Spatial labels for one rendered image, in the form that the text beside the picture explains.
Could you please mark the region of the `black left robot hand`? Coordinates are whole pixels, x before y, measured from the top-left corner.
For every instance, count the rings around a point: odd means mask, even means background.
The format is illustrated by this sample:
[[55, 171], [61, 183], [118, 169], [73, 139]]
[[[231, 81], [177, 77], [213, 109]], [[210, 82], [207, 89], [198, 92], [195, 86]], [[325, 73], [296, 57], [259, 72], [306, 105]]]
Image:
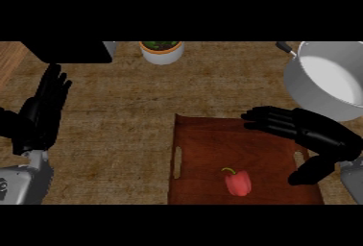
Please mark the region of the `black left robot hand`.
[[25, 100], [20, 112], [6, 111], [0, 107], [0, 136], [12, 140], [15, 155], [21, 156], [33, 150], [48, 151], [54, 147], [71, 86], [61, 65], [52, 63], [37, 92]]

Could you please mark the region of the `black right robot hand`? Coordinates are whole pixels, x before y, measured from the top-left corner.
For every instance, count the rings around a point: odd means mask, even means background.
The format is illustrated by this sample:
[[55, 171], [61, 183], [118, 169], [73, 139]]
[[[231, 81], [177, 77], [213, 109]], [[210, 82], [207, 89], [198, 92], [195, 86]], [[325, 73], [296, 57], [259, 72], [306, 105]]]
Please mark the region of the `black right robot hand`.
[[335, 163], [353, 161], [363, 151], [363, 137], [313, 111], [254, 107], [241, 115], [244, 127], [293, 139], [316, 153], [288, 177], [291, 185], [316, 185], [335, 171]]

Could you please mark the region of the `silver metal pot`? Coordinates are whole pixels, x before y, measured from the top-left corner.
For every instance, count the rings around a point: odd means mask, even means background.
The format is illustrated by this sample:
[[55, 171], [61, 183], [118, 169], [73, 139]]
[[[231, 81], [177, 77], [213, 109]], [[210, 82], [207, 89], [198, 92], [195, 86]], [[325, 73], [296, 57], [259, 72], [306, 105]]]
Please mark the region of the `silver metal pot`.
[[285, 41], [275, 46], [293, 59], [284, 84], [297, 104], [337, 121], [363, 116], [363, 41]]

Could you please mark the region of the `brown wooden tray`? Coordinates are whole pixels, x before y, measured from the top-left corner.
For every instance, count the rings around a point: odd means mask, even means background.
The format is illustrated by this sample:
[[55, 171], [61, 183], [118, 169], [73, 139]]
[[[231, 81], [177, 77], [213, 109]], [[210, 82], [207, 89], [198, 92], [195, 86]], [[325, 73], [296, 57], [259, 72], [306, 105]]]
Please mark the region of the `brown wooden tray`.
[[[309, 159], [293, 140], [244, 128], [241, 119], [175, 117], [167, 201], [173, 205], [321, 205], [318, 185], [288, 184]], [[244, 170], [251, 192], [231, 194], [225, 177]]]

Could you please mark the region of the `red bell pepper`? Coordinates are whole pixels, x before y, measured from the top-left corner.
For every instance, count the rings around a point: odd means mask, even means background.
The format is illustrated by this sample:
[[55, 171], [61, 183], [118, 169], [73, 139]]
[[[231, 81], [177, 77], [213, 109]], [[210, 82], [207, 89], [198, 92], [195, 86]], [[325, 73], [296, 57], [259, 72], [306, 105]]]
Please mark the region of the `red bell pepper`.
[[223, 171], [229, 171], [225, 181], [231, 194], [245, 196], [253, 188], [248, 172], [245, 170], [235, 171], [231, 167], [225, 167]]

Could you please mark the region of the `black appliance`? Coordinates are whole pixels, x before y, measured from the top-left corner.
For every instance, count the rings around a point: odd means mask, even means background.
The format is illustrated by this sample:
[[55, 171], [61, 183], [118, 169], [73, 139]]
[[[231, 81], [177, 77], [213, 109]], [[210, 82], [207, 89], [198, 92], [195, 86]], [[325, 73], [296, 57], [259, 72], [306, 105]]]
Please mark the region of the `black appliance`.
[[23, 44], [45, 63], [110, 63], [105, 41], [24, 41]]

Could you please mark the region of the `white potted plant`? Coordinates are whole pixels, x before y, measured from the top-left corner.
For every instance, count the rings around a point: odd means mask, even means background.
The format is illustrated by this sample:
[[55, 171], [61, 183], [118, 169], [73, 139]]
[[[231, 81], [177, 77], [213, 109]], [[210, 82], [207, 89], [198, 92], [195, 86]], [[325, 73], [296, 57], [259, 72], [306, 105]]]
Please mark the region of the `white potted plant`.
[[139, 42], [142, 55], [145, 60], [157, 65], [166, 65], [175, 63], [183, 55], [185, 52], [185, 42], [177, 41], [176, 44], [169, 48], [163, 50], [151, 49], [145, 42]]

